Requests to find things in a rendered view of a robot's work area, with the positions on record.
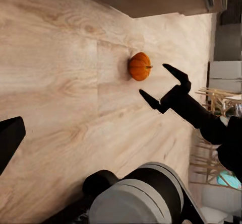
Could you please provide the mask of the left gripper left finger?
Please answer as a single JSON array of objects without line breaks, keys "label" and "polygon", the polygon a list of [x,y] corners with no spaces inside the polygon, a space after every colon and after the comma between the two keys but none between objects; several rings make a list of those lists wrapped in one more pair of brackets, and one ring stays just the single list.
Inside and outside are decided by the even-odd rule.
[{"label": "left gripper left finger", "polygon": [[21,116],[0,122],[0,176],[25,135]]}]

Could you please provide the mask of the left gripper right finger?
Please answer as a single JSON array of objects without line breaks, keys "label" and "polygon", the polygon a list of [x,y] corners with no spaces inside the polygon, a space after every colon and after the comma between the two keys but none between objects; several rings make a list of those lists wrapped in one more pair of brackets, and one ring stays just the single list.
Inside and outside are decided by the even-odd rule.
[{"label": "left gripper right finger", "polygon": [[230,117],[226,134],[242,156],[242,118],[240,116]]}]

